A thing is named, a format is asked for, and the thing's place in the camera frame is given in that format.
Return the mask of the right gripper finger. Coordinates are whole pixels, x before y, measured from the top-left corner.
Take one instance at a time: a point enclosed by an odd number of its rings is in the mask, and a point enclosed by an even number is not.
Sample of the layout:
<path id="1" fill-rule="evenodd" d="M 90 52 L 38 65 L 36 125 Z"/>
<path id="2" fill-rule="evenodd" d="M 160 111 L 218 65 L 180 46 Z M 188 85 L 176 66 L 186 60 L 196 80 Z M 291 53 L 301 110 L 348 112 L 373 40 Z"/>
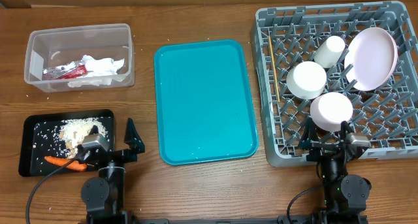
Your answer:
<path id="1" fill-rule="evenodd" d="M 304 124 L 304 132 L 300 138 L 299 148 L 319 148 L 320 145 L 316 124 L 312 118 L 308 118 Z"/>
<path id="2" fill-rule="evenodd" d="M 343 121 L 340 124 L 340 144 L 350 144 L 353 133 L 354 131 L 349 126 L 349 123 L 347 121 Z"/>

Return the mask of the white bowl with peanuts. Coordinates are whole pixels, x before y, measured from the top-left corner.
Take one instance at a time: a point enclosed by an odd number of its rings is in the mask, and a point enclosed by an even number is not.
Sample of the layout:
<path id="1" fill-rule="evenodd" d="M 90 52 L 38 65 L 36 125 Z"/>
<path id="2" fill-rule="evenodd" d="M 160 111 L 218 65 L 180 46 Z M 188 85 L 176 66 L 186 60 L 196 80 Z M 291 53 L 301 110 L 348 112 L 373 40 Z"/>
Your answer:
<path id="1" fill-rule="evenodd" d="M 339 131 L 343 121 L 349 121 L 353 115 L 351 101 L 343 94 L 330 92 L 313 100 L 310 116 L 322 130 Z"/>

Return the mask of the orange carrot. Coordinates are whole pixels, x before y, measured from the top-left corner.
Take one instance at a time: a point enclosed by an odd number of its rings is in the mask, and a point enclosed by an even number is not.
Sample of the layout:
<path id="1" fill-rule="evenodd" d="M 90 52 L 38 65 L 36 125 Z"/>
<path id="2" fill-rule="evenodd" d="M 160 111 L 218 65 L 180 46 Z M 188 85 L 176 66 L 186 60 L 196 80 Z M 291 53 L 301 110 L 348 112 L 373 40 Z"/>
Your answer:
<path id="1" fill-rule="evenodd" d="M 60 166 L 62 167 L 63 165 L 69 163 L 71 160 L 70 159 L 64 159 L 64 158 L 59 158 L 59 157 L 52 157 L 52 156 L 45 156 L 44 159 L 56 166 Z M 87 165 L 84 163 L 80 163 L 77 160 L 74 160 L 71 164 L 67 165 L 66 168 L 70 169 L 70 170 L 74 170 L 77 172 L 83 172 L 87 170 Z"/>

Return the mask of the white tissue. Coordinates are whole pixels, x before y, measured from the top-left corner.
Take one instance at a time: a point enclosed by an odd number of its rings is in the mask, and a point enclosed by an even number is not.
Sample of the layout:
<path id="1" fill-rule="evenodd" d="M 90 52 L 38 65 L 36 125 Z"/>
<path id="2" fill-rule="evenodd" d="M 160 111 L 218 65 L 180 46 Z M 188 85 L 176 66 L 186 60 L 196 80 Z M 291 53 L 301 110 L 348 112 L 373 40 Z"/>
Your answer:
<path id="1" fill-rule="evenodd" d="M 68 83 L 70 88 L 79 88 L 81 86 L 109 86 L 113 80 L 121 82 L 123 77 L 118 76 L 118 71 L 124 67 L 125 60 L 114 60 L 110 57 L 103 59 L 94 59 L 91 56 L 84 55 L 82 63 L 85 65 L 87 74 L 81 76 L 81 80 Z"/>

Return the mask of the white bowl with rice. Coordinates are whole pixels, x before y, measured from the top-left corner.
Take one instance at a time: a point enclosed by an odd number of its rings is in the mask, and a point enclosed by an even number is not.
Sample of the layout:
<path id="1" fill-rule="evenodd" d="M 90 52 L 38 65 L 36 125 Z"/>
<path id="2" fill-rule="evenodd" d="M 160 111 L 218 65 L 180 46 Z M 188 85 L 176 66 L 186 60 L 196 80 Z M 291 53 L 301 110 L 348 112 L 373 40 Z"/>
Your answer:
<path id="1" fill-rule="evenodd" d="M 300 99 L 314 99 L 323 93 L 327 75 L 320 64 L 304 61 L 292 68 L 287 75 L 289 91 Z"/>

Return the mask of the red snack wrapper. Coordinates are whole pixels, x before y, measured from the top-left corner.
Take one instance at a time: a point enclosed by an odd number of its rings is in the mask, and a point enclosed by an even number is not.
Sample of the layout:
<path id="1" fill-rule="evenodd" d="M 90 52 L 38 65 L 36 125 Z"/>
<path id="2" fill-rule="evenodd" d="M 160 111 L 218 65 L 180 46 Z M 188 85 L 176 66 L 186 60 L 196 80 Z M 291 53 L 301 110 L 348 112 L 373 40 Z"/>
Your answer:
<path id="1" fill-rule="evenodd" d="M 48 67 L 42 71 L 43 80 L 73 79 L 88 73 L 83 61 L 72 61 L 56 67 Z"/>

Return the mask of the white round plate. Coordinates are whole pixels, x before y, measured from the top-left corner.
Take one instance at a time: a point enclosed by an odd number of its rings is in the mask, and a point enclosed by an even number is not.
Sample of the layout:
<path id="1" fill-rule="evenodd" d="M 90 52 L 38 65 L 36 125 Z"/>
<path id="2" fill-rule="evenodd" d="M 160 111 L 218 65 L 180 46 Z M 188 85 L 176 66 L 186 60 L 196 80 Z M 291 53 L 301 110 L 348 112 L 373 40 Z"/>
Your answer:
<path id="1" fill-rule="evenodd" d="M 344 67 L 352 66 L 346 74 L 348 82 L 359 91 L 377 89 L 394 72 L 398 49 L 392 36 L 384 29 L 370 27 L 361 31 L 348 46 Z"/>

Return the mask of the white paper cup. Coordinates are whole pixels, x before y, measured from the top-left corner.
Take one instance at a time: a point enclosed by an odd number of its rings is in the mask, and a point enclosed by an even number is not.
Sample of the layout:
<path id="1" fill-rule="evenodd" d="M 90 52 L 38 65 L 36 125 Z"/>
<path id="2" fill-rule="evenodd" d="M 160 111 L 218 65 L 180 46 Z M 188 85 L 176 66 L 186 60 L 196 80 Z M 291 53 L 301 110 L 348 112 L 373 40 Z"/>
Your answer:
<path id="1" fill-rule="evenodd" d="M 317 49 L 314 61 L 324 69 L 329 69 L 337 64 L 346 47 L 345 41 L 339 36 L 330 36 Z"/>

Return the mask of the wooden chopstick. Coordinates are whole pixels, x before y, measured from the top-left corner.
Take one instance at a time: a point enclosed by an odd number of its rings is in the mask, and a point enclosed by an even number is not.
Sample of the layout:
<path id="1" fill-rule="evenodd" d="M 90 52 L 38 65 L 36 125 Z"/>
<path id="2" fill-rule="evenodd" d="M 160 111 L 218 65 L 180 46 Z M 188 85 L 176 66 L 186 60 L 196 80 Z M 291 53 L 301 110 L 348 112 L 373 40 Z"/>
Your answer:
<path id="1" fill-rule="evenodd" d="M 273 70 L 273 75 L 274 75 L 274 87 L 275 87 L 275 92 L 276 92 L 276 98 L 277 98 L 277 101 L 280 102 L 280 92 L 279 92 L 277 72 L 276 72 L 276 66 L 275 66 L 274 51 L 273 51 L 272 39 L 270 35 L 268 36 L 268 47 L 270 51 L 271 65 L 272 65 L 272 70 Z"/>

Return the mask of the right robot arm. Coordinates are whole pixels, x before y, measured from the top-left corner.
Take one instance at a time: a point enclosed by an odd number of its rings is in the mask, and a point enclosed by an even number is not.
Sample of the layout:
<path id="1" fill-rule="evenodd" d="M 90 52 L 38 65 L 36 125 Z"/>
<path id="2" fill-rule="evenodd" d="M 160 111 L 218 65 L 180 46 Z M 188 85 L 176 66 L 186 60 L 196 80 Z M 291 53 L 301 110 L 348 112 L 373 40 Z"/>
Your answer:
<path id="1" fill-rule="evenodd" d="M 367 223 L 367 217 L 361 212 L 366 210 L 366 201 L 372 185 L 369 180 L 347 171 L 347 163 L 360 158 L 370 147 L 365 135 L 357 134 L 347 121 L 340 124 L 340 139 L 327 144 L 321 142 L 317 135 L 313 119 L 308 118 L 298 148 L 309 151 L 306 160 L 316 163 L 315 171 L 321 185 L 298 194 L 287 207 L 287 219 L 293 223 L 296 219 L 290 216 L 290 209 L 299 197 L 322 189 L 324 208 L 318 208 L 305 223 Z"/>

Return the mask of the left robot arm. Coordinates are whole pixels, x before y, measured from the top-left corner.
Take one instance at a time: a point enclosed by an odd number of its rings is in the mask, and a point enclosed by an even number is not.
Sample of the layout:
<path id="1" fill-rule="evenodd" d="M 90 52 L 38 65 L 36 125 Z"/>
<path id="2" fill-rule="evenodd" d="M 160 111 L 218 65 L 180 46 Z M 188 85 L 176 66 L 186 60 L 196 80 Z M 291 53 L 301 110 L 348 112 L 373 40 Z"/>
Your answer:
<path id="1" fill-rule="evenodd" d="M 112 151 L 110 143 L 93 127 L 78 146 L 77 161 L 93 163 L 99 175 L 82 186 L 81 198 L 86 205 L 87 223 L 139 223 L 130 211 L 124 210 L 125 164 L 136 162 L 145 152 L 145 145 L 131 118 L 127 120 L 124 143 L 129 147 Z"/>

